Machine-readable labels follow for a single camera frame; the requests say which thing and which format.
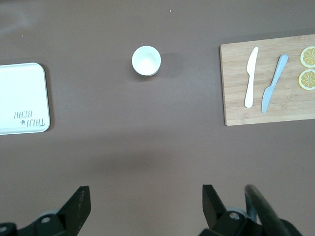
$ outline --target cutting board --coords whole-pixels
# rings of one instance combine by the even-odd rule
[[[315,89],[298,84],[306,69],[300,62],[302,51],[315,46],[315,34],[250,42],[222,44],[220,47],[224,116],[226,125],[242,125],[315,118]],[[247,62],[254,47],[258,56],[254,78],[254,101],[244,106],[248,84]],[[267,113],[261,111],[264,90],[270,86],[282,54],[288,62],[271,97]]]

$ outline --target bolt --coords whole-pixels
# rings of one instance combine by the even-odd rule
[[[47,223],[48,221],[50,221],[50,217],[42,218],[40,222],[44,224]]]
[[[7,226],[2,226],[2,227],[0,227],[0,233],[6,231],[7,229],[8,229]]]
[[[230,217],[233,220],[239,220],[240,219],[240,216],[237,213],[235,213],[235,212],[230,213]]]

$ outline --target cup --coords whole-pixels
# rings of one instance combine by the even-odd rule
[[[132,56],[132,66],[140,75],[155,75],[161,65],[161,56],[151,46],[138,48]]]

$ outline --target white knife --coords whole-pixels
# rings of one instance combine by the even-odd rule
[[[264,92],[264,95],[262,97],[262,102],[261,102],[261,111],[263,113],[266,113],[267,112],[267,109],[268,109],[268,105],[269,105],[269,102],[270,102],[270,99],[271,99],[271,95],[275,89],[275,86],[278,82],[278,79],[285,67],[285,64],[288,60],[288,55],[287,54],[283,54],[279,57],[279,60],[278,60],[278,64],[277,64],[277,67],[276,67],[276,71],[275,71],[275,74],[274,74],[274,78],[272,79],[272,82],[271,82],[271,85],[269,87],[267,87],[265,89],[265,92]]]
[[[256,60],[257,60],[258,48],[255,47],[252,50],[250,58],[248,59],[247,63],[247,73],[249,75],[247,91],[245,95],[245,107],[250,108],[252,107],[253,97],[254,97],[254,74],[255,74],[255,67],[256,67]]]

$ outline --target knife blade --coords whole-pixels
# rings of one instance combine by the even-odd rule
[[[271,99],[271,95],[276,87],[276,84],[278,82],[278,79],[282,73],[282,71],[284,70],[285,64],[288,60],[288,55],[287,54],[283,54],[279,57],[278,63],[277,63],[277,67],[276,67],[276,71],[274,74],[274,77],[272,79],[271,85],[269,87],[267,87],[265,89],[265,92],[262,96],[262,102],[261,102],[261,111],[263,113],[267,112],[268,106],[269,106],[269,102]]]
[[[249,75],[249,79],[248,79],[248,85],[247,85],[247,90],[246,90],[246,95],[245,95],[245,102],[244,102],[244,105],[247,108],[252,107],[252,104],[253,104],[254,75],[255,75],[257,54],[258,54],[258,47],[255,47],[252,50],[250,58],[248,59],[248,62],[247,62],[246,71],[247,71],[247,73]]]

